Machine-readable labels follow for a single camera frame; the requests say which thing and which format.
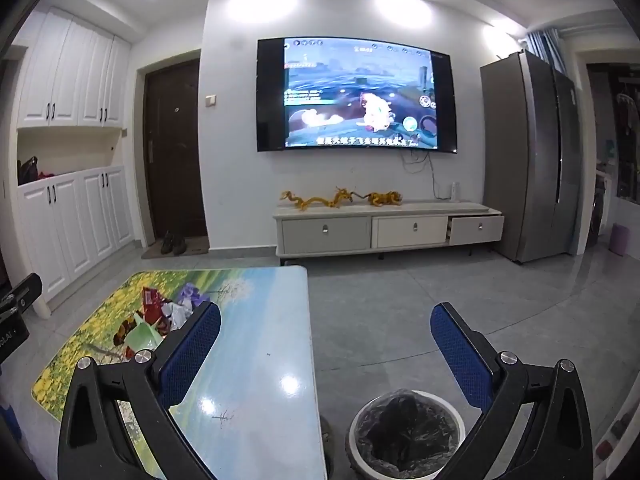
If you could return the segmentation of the purple wrapper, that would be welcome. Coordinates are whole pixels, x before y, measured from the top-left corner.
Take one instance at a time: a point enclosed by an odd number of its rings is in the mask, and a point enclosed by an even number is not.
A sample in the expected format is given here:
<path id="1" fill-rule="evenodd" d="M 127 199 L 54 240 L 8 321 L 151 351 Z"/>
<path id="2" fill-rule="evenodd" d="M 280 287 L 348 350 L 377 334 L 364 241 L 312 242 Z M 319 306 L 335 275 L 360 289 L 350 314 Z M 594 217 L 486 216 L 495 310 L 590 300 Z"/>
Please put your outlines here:
<path id="1" fill-rule="evenodd" d="M 180 290 L 176 303 L 180 304 L 180 306 L 193 310 L 199 307 L 201 304 L 207 304 L 209 301 L 209 296 L 204 294 L 204 292 L 201 292 L 192 283 L 186 283 Z"/>

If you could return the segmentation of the red snack bag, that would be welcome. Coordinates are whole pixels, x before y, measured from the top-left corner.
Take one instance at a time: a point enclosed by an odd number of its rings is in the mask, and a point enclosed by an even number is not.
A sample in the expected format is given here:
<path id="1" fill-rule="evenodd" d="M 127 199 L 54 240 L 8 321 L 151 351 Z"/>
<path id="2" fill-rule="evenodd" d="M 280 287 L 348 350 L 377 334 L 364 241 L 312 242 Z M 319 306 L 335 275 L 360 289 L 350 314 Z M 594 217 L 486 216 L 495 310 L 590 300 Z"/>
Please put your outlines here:
<path id="1" fill-rule="evenodd" d="M 152 287 L 143 287 L 141 293 L 142 310 L 138 312 L 142 320 L 152 326 L 160 336 L 166 336 L 170 332 L 170 321 L 163 311 L 163 306 L 168 300 L 159 290 Z"/>

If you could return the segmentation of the white plastic wrap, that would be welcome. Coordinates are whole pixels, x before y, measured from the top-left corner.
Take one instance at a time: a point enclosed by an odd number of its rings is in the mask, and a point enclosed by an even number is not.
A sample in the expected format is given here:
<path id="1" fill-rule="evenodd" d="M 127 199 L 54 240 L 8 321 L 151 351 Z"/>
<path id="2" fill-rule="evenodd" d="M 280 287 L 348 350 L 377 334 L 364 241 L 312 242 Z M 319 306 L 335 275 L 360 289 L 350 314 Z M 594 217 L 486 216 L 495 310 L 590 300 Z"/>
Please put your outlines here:
<path id="1" fill-rule="evenodd" d="M 167 318 L 169 330 L 174 332 L 186 324 L 186 321 L 193 313 L 192 302 L 189 299 L 183 302 L 164 302 L 162 304 L 162 313 Z"/>

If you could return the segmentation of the white trash bin black liner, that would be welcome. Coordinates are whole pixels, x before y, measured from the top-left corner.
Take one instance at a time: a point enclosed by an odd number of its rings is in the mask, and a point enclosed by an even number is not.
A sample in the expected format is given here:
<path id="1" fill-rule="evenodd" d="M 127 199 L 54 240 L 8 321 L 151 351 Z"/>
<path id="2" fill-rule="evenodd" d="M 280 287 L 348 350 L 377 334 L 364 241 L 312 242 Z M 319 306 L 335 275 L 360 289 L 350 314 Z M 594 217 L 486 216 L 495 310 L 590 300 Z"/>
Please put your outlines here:
<path id="1" fill-rule="evenodd" d="M 372 399 L 349 425 L 345 450 L 359 479 L 434 479 L 466 437 L 447 401 L 400 389 Z"/>

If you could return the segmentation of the printed landscape folding table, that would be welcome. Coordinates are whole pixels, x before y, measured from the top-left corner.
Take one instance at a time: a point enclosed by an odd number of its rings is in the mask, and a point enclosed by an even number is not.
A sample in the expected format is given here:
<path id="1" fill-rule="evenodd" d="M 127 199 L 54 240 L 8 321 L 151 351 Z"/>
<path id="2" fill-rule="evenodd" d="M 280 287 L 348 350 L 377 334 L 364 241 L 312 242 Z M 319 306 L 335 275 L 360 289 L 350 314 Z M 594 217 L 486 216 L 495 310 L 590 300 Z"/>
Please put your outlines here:
<path id="1" fill-rule="evenodd" d="M 219 479 L 326 478 L 314 380 L 307 272 L 301 266 L 141 271 L 108 296 L 43 369 L 32 397 L 63 415 L 84 356 L 125 361 L 113 337 L 142 308 L 143 287 L 176 301 L 186 283 L 221 312 L 221 331 L 170 414 Z"/>

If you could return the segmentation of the pair of shoes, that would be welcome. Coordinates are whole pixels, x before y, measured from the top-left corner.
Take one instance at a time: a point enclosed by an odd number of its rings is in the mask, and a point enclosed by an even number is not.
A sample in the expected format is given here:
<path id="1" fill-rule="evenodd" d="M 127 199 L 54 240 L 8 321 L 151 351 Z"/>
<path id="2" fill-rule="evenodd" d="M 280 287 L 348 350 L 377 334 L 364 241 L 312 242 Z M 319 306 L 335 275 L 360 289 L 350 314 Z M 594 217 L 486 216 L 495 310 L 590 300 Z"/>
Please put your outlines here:
<path id="1" fill-rule="evenodd" d="M 186 252 L 186 239 L 173 232 L 167 232 L 160 245 L 160 253 L 163 256 L 173 254 L 174 256 L 181 256 Z"/>

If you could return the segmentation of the purple stool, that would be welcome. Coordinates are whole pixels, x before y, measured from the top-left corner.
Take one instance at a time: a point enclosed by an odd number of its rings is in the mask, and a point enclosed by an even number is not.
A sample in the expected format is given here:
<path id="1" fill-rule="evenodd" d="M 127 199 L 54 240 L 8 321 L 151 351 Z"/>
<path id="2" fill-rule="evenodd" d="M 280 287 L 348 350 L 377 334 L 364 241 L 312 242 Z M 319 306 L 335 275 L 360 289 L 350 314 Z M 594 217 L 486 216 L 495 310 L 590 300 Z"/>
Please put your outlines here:
<path id="1" fill-rule="evenodd" d="M 630 240 L 630 231 L 626 226 L 614 223 L 611 231 L 610 244 L 608 250 L 615 255 L 623 257 L 626 255 Z"/>

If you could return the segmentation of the yellow dragon figurine right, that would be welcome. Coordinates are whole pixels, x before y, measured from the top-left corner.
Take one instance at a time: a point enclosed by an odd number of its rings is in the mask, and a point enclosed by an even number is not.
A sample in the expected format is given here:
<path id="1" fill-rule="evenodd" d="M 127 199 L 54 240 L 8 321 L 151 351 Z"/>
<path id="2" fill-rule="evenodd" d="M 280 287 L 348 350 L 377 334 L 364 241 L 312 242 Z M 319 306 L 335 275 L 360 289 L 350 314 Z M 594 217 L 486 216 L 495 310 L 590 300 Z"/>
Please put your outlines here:
<path id="1" fill-rule="evenodd" d="M 367 195 L 367 200 L 371 206 L 399 206 L 402 204 L 402 195 L 397 191 L 387 193 L 372 192 Z"/>

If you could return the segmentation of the yellow dragon figurine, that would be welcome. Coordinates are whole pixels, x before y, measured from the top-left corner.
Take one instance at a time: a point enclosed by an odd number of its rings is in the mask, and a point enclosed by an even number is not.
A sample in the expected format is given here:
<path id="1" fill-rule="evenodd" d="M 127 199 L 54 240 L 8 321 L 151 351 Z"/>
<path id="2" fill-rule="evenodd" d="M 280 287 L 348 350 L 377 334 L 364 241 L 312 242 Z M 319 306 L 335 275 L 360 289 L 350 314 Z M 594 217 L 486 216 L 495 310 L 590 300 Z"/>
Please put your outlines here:
<path id="1" fill-rule="evenodd" d="M 348 188 L 337 188 L 334 196 L 330 200 L 324 200 L 323 203 L 329 208 L 340 208 L 343 204 L 352 204 L 354 198 L 361 198 L 361 195 L 355 191 L 349 191 Z"/>
<path id="2" fill-rule="evenodd" d="M 371 206 L 399 206 L 402 204 L 402 195 L 397 191 L 387 193 L 372 192 L 367 195 L 367 200 Z"/>
<path id="3" fill-rule="evenodd" d="M 281 193 L 280 200 L 288 200 L 299 210 L 307 210 L 313 204 L 321 204 L 323 206 L 326 206 L 326 204 L 328 203 L 328 201 L 322 197 L 314 196 L 311 198 L 303 198 L 295 195 L 291 191 L 283 191 Z"/>

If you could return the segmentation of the dark brown entrance door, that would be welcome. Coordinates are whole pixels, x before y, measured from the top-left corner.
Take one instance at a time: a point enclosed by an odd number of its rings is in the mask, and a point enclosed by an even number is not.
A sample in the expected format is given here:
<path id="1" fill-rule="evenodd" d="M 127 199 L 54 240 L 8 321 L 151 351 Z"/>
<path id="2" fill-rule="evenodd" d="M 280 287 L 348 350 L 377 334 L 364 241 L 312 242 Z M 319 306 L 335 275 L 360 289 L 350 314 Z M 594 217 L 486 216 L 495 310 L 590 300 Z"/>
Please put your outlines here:
<path id="1" fill-rule="evenodd" d="M 143 142 L 154 236 L 207 234 L 198 149 L 196 58 L 145 76 Z"/>

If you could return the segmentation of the white tv cabinet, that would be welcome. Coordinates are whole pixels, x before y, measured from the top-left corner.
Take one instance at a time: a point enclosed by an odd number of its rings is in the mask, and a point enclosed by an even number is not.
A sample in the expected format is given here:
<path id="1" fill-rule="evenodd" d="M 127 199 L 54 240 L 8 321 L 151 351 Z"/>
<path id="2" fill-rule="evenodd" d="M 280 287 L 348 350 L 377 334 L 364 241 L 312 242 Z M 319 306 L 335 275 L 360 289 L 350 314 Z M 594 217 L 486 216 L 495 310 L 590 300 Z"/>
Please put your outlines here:
<path id="1" fill-rule="evenodd" d="M 277 257 L 300 258 L 386 254 L 427 248 L 486 244 L 501 240 L 504 215 L 470 202 L 409 202 L 338 208 L 279 207 Z"/>

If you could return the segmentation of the yellow dragon figurine left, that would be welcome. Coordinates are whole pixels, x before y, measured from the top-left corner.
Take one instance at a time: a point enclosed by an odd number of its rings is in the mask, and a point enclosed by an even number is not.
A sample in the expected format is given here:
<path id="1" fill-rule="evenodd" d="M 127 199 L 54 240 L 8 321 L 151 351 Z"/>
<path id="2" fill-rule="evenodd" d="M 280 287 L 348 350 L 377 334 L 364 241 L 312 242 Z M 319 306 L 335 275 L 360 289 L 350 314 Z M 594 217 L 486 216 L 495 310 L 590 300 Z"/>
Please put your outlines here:
<path id="1" fill-rule="evenodd" d="M 295 195 L 291 191 L 283 191 L 281 193 L 280 200 L 288 200 L 299 210 L 307 210 L 313 204 L 321 204 L 323 206 L 326 206 L 326 204 L 328 203 L 328 201 L 322 197 L 314 196 L 311 198 L 303 198 Z"/>

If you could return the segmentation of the yellow dragon figurine middle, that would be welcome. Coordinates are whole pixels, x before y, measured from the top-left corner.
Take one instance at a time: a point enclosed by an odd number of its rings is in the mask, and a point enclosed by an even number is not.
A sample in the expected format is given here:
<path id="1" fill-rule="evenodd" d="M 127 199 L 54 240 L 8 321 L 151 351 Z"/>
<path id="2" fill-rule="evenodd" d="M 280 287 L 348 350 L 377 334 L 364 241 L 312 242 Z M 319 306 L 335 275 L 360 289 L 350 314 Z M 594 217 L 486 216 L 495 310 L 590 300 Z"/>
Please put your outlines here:
<path id="1" fill-rule="evenodd" d="M 334 196 L 330 200 L 324 200 L 323 203 L 329 208 L 340 208 L 343 204 L 352 204 L 354 198 L 361 198 L 361 195 L 355 191 L 349 191 L 348 188 L 337 188 Z"/>

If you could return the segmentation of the grey refrigerator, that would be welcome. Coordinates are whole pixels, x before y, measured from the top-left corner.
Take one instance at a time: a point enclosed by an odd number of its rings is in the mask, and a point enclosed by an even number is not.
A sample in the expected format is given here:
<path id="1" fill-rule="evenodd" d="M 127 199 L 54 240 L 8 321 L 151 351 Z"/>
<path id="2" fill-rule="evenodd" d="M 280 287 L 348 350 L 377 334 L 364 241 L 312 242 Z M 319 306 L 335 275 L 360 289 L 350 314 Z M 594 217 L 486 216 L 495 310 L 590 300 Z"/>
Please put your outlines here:
<path id="1" fill-rule="evenodd" d="M 567 254 L 582 180 L 574 84 L 527 51 L 482 67 L 480 79 L 484 201 L 504 215 L 498 252 L 518 264 Z"/>

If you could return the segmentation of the white wall cupboard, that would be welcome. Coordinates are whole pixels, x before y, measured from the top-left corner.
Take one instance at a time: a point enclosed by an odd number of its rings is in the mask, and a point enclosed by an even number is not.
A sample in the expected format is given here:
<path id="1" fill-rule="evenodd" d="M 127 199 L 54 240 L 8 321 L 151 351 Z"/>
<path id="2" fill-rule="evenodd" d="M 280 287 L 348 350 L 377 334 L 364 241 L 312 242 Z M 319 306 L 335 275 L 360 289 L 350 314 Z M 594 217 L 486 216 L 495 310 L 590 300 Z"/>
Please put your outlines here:
<path id="1" fill-rule="evenodd" d="M 18 224 L 50 304 L 134 238 L 124 132 L 130 45 L 61 9 L 34 12 L 22 29 L 17 89 Z"/>

